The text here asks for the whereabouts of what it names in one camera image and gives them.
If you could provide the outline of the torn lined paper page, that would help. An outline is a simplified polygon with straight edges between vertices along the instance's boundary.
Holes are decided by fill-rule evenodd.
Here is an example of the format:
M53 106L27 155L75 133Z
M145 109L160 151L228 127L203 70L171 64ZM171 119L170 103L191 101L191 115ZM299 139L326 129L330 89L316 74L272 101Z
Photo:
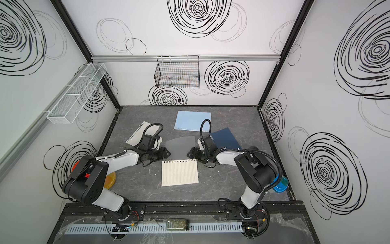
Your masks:
M136 145L141 142L143 135L150 135L158 137L157 141L154 143L154 149L159 149L159 145L162 142L162 138L159 134L163 128L163 125L160 125L159 123L151 124L144 121L126 141L126 144L136 147Z

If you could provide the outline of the white lined spiral notebook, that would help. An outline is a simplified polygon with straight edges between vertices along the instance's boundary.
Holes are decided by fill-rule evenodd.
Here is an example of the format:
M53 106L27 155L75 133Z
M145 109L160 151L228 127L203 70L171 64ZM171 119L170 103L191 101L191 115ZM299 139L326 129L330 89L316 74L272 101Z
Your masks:
M194 136L179 137L166 142L171 155L161 163L161 186L180 186L199 182L198 165L187 153L196 146Z

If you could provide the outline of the dark blue notebook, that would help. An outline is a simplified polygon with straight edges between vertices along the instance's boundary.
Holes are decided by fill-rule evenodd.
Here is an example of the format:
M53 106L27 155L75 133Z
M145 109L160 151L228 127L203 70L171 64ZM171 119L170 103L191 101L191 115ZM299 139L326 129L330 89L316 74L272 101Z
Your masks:
M229 128L212 132L211 137L218 148L234 148L241 149L241 145L234 137Z

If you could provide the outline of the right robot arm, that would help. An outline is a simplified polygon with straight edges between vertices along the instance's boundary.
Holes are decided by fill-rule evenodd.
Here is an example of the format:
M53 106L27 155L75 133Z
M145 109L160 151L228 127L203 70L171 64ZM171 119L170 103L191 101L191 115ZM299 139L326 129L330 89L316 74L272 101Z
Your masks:
M246 183L237 209L242 218L250 219L256 214L266 193L281 182L282 165L273 156L255 146L247 149L218 148L211 136L211 129L206 137L203 136L206 123L211 125L211 121L205 119L201 123L199 147L193 147L187 157L197 160L207 168L213 168L217 164L236 166Z

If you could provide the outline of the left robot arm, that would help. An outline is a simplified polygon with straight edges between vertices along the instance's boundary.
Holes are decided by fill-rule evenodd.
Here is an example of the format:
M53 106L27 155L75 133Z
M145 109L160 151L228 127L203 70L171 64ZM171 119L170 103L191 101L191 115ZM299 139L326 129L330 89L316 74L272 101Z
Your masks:
M147 123L134 133L136 141L128 144L124 151L105 157L82 157L62 186L66 196L86 204L96 205L124 221L133 215L130 202L104 187L106 177L124 168L167 159L171 153L160 146L161 123Z

